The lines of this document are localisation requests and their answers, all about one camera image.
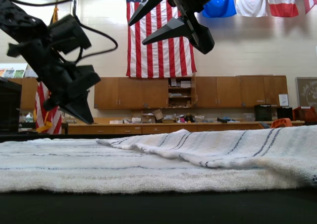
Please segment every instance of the black container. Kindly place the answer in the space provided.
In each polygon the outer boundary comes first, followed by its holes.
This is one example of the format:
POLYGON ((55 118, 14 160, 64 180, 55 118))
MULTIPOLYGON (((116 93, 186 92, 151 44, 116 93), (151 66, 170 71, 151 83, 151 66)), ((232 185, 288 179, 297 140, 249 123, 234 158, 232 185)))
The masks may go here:
POLYGON ((272 121, 271 105, 255 105, 256 121, 272 121))
POLYGON ((293 108, 277 108, 277 118, 289 118, 291 121, 294 120, 293 118, 293 108))

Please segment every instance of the countertop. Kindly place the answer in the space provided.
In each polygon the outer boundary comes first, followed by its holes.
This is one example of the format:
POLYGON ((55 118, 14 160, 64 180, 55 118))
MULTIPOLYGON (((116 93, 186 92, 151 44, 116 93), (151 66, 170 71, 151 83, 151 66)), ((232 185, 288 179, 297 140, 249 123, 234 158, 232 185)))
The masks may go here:
MULTIPOLYGON (((82 126, 191 126, 191 125, 255 125, 259 121, 242 121, 242 122, 196 122, 196 123, 134 123, 134 124, 109 124, 109 123, 96 123, 87 125, 84 123, 69 124, 69 127, 82 127, 82 126)), ((265 121, 266 124, 272 124, 272 121, 265 121)), ((304 124, 304 121, 293 121, 292 124, 304 124)))

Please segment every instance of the white towel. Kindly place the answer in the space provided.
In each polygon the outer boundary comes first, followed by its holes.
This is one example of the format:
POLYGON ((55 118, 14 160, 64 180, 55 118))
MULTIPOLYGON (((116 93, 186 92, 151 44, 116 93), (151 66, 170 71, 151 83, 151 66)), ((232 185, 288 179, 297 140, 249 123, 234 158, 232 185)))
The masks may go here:
POLYGON ((0 143, 0 191, 137 193, 317 186, 317 126, 0 143))

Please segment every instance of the blue flag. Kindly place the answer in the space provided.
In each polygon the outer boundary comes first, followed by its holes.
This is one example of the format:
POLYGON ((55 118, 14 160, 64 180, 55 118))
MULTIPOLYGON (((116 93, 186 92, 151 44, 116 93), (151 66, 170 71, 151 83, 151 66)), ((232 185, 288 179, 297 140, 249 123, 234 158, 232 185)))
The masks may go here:
POLYGON ((211 0, 203 10, 204 17, 231 17, 236 14, 234 0, 211 0))

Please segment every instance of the white brick wall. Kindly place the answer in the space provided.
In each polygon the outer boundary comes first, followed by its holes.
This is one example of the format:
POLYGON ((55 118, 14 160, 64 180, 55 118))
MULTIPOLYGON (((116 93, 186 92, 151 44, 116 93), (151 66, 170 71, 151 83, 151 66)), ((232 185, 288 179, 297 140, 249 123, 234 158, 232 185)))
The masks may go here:
MULTIPOLYGON (((52 0, 24 0, 48 2, 52 0)), ((251 74, 286 75, 290 105, 297 106, 296 77, 317 77, 317 7, 305 15, 304 1, 296 0, 300 15, 295 18, 231 18, 199 21, 210 27, 216 42, 208 55, 195 52, 198 76, 235 76, 251 74)), ((29 14, 49 23, 53 7, 23 7, 29 14)), ((59 17, 70 12, 70 5, 59 7, 59 17)), ((113 36, 119 43, 117 51, 92 57, 81 64, 93 64, 100 76, 125 76, 127 65, 127 22, 125 0, 79 0, 79 16, 83 23, 113 36)), ((86 53, 112 47, 108 40, 87 32, 93 47, 86 53)), ((0 32, 0 62, 22 62, 22 58, 5 55, 7 43, 14 42, 0 32)), ((93 109, 94 89, 89 96, 93 116, 129 116, 129 111, 99 112, 93 109)), ((237 114, 242 110, 216 110, 211 116, 237 114)))

